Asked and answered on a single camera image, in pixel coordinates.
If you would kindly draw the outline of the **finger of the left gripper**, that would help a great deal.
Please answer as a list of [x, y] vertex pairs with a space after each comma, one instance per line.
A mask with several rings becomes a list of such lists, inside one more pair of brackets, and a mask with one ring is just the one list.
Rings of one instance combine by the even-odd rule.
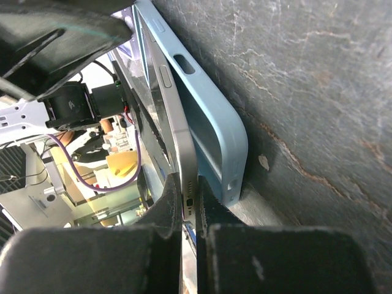
[[128, 41], [132, 1], [1, 1], [1, 95], [45, 97]]

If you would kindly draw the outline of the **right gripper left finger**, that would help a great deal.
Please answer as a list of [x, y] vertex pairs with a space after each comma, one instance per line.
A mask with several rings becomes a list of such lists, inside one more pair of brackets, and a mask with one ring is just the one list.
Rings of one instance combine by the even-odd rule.
[[165, 239], [181, 238], [182, 199], [179, 173], [169, 174], [161, 197], [136, 221], [135, 225], [151, 227]]

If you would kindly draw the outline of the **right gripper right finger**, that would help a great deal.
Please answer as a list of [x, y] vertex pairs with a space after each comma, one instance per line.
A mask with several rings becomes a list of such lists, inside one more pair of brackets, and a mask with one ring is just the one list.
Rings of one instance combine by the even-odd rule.
[[212, 188], [204, 176], [198, 177], [195, 212], [197, 239], [205, 238], [209, 227], [213, 224], [244, 224], [214, 196]]

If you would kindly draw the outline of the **light blue phone case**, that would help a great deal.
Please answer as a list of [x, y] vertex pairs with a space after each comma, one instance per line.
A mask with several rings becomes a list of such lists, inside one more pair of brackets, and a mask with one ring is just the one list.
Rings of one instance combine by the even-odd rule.
[[226, 206], [238, 202], [248, 155], [239, 114], [177, 38], [151, 1], [137, 1], [136, 15], [168, 60], [198, 156], [199, 172]]

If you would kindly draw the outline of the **black phone with stand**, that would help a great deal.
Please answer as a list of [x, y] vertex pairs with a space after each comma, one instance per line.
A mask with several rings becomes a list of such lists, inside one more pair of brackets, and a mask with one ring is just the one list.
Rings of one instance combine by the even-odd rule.
[[136, 6], [132, 6], [143, 70], [157, 111], [169, 165], [179, 173], [183, 220], [195, 220], [198, 189], [197, 156], [170, 65]]

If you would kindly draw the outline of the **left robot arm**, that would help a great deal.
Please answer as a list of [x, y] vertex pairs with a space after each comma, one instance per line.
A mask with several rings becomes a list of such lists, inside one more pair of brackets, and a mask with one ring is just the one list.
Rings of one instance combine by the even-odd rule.
[[90, 95], [73, 81], [86, 66], [130, 40], [115, 13], [131, 1], [2, 1], [1, 143], [95, 126], [122, 112], [114, 89]]

